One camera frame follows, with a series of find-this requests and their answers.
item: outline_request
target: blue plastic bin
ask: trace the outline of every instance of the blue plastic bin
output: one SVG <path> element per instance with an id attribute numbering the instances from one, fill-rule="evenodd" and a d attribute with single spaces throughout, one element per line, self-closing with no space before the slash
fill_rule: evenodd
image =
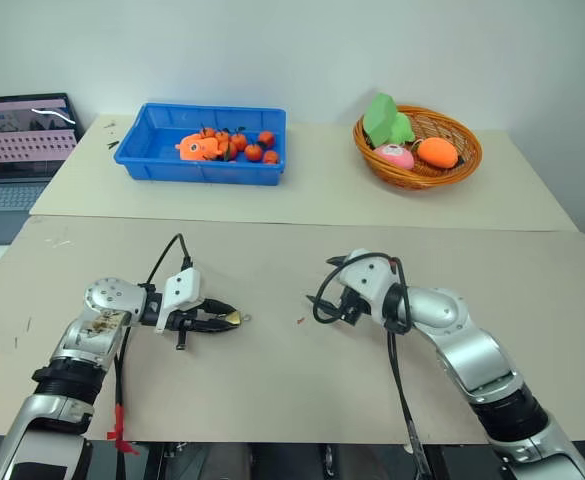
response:
<path id="1" fill-rule="evenodd" d="M 260 132 L 276 136 L 279 163 L 249 162 L 239 153 L 236 162 L 181 160 L 174 148 L 181 139 L 201 130 L 243 127 L 249 143 Z M 273 108 L 204 107 L 146 103 L 114 154 L 116 163 L 137 180 L 277 185 L 285 169 L 285 111 Z"/>

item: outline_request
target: laptop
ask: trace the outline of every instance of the laptop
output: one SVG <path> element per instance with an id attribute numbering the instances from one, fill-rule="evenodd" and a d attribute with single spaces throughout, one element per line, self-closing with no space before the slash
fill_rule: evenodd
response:
<path id="1" fill-rule="evenodd" d="M 0 97 L 0 245 L 12 243 L 80 135 L 64 93 Z"/>

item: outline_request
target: laptop screen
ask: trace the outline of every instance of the laptop screen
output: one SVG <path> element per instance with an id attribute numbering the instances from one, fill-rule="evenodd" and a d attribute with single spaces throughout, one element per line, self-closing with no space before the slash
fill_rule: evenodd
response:
<path id="1" fill-rule="evenodd" d="M 65 94 L 0 97 L 0 181 L 49 180 L 78 140 Z"/>

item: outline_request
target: orange toy fish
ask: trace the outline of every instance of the orange toy fish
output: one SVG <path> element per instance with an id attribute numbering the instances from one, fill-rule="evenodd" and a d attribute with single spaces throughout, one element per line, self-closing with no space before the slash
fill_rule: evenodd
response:
<path id="1" fill-rule="evenodd" d="M 180 152 L 181 160 L 214 160 L 223 153 L 215 137 L 203 138 L 200 133 L 188 135 L 174 148 Z"/>

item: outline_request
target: wicker basket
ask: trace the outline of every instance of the wicker basket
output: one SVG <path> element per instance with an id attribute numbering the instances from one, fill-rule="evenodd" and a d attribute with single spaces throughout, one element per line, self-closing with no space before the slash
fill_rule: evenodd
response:
<path id="1" fill-rule="evenodd" d="M 372 171 L 383 181 L 409 190 L 423 190 L 460 182 L 477 169 L 481 163 L 481 144 L 474 134 L 445 115 L 420 107 L 397 105 L 397 110 L 405 113 L 412 123 L 417 139 L 442 137 L 453 143 L 464 162 L 454 168 L 433 167 L 414 154 L 414 169 L 406 170 L 384 160 L 374 153 L 366 141 L 363 131 L 363 117 L 354 126 L 354 142 Z"/>

